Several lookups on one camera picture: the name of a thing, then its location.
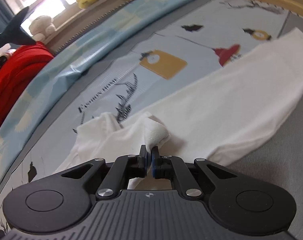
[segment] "logo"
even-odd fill
[[[151,193],[151,192],[148,192],[148,193],[146,193],[145,194],[145,196],[147,197],[147,198],[151,198],[151,197],[153,197],[155,194],[154,193]]]

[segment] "red blanket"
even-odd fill
[[[41,42],[22,46],[0,69],[0,126],[30,81],[53,55]]]

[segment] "ribbed gray surface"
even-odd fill
[[[10,231],[3,240],[293,240],[287,233],[243,236],[218,225],[199,201],[182,199],[176,190],[124,190],[98,202],[74,228],[54,235]]]

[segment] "circular pad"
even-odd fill
[[[237,203],[245,210],[263,212],[272,207],[274,201],[271,196],[259,190],[247,190],[238,194]]]
[[[39,190],[27,197],[26,204],[34,211],[45,212],[58,208],[63,201],[64,197],[57,191]]]

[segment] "light blue sheet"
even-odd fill
[[[0,128],[0,182],[42,118],[82,72],[151,22],[189,1],[192,0],[135,0],[43,68]]]

